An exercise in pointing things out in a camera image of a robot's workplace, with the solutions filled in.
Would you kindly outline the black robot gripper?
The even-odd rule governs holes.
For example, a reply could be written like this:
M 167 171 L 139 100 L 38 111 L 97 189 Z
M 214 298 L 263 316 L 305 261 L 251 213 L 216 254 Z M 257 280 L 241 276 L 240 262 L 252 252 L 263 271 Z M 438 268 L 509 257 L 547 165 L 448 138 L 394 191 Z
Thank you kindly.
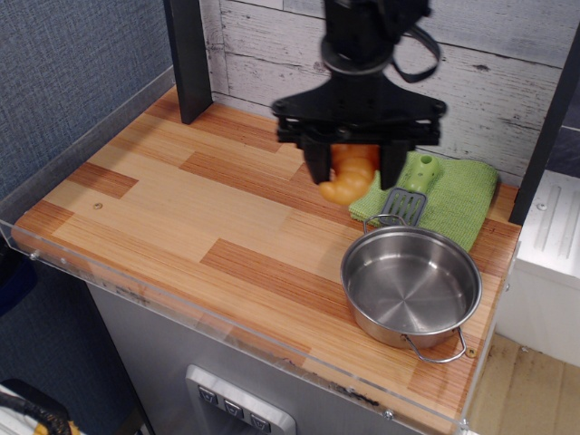
M 437 146 L 447 104 L 394 84 L 383 72 L 333 72 L 322 85 L 272 104 L 281 142 L 303 151 L 314 184 L 330 180 L 335 144 L 380 146 L 381 189 L 397 184 L 407 153 Z

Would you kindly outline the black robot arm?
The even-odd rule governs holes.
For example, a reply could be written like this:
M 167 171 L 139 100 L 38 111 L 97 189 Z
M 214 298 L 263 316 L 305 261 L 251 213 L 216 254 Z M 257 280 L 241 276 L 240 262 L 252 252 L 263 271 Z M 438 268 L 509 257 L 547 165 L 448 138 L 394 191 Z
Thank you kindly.
M 376 145 L 381 186 L 394 186 L 407 153 L 436 146 L 447 105 L 392 83 L 384 71 L 396 64 L 404 35 L 440 58 L 438 43 L 417 23 L 430 15 L 427 1 L 327 1 L 321 55 L 327 82 L 275 101 L 277 137 L 302 150 L 313 182 L 329 180 L 334 144 Z

